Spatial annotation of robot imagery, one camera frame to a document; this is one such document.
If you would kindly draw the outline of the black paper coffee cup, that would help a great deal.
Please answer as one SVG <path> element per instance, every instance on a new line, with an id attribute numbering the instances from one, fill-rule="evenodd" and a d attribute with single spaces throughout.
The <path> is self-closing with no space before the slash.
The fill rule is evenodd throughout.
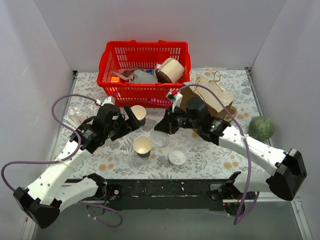
<path id="1" fill-rule="evenodd" d="M 151 154 L 152 142 L 147 136 L 138 136 L 133 141 L 133 149 L 140 158 L 148 158 Z"/>

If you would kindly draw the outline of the brown paper bag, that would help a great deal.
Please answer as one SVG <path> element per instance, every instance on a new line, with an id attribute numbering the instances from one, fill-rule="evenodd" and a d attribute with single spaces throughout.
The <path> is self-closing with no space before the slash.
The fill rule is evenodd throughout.
<path id="1" fill-rule="evenodd" d="M 188 81 L 183 83 L 184 86 L 188 86 L 191 84 L 198 84 L 210 89 L 218 99 L 223 103 L 226 109 L 229 111 L 229 107 L 232 106 L 235 97 L 226 89 L 218 84 L 220 81 L 220 72 L 215 72 L 212 79 L 208 77 L 202 76 L 200 74 L 196 74 L 193 81 Z M 218 117 L 224 120 L 227 112 L 222 107 L 222 105 L 218 102 L 218 100 L 207 90 L 199 86 L 190 86 L 181 90 L 180 92 L 183 96 L 180 108 L 182 110 L 186 110 L 186 102 L 188 99 L 193 97 L 200 97 L 208 106 L 208 111 L 211 116 Z"/>

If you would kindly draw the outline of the white plastic cup lid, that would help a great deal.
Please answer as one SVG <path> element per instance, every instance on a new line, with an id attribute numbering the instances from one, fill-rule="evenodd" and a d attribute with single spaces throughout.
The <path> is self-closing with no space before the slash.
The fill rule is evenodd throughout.
<path id="1" fill-rule="evenodd" d="M 168 153 L 168 159 L 171 164 L 175 166 L 181 166 L 187 162 L 187 153 L 180 149 L 174 148 Z"/>

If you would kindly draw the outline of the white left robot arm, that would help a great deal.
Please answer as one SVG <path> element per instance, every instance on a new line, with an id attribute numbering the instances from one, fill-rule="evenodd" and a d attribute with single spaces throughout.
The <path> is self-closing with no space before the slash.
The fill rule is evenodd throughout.
<path id="1" fill-rule="evenodd" d="M 81 181 L 63 187 L 65 181 L 107 139 L 115 141 L 141 127 L 141 118 L 133 108 L 125 106 L 127 116 L 118 106 L 105 103 L 97 112 L 84 120 L 72 134 L 64 149 L 49 166 L 26 188 L 18 187 L 13 197 L 20 208 L 41 228 L 49 227 L 69 206 L 86 198 L 103 199 L 107 194 L 107 181 L 96 173 Z"/>

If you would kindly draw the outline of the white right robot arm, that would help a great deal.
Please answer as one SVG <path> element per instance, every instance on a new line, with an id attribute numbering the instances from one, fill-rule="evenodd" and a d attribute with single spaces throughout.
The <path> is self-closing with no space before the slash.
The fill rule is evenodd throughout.
<path id="1" fill-rule="evenodd" d="M 154 130 L 172 135 L 180 128 L 197 130 L 209 143 L 250 156 L 252 162 L 265 170 L 257 177 L 250 177 L 253 181 L 250 192 L 271 192 L 291 201 L 307 177 L 303 156 L 298 150 L 284 151 L 250 136 L 243 137 L 229 122 L 211 116 L 207 104 L 198 97 L 187 100 L 185 110 L 175 105 L 167 108 Z"/>

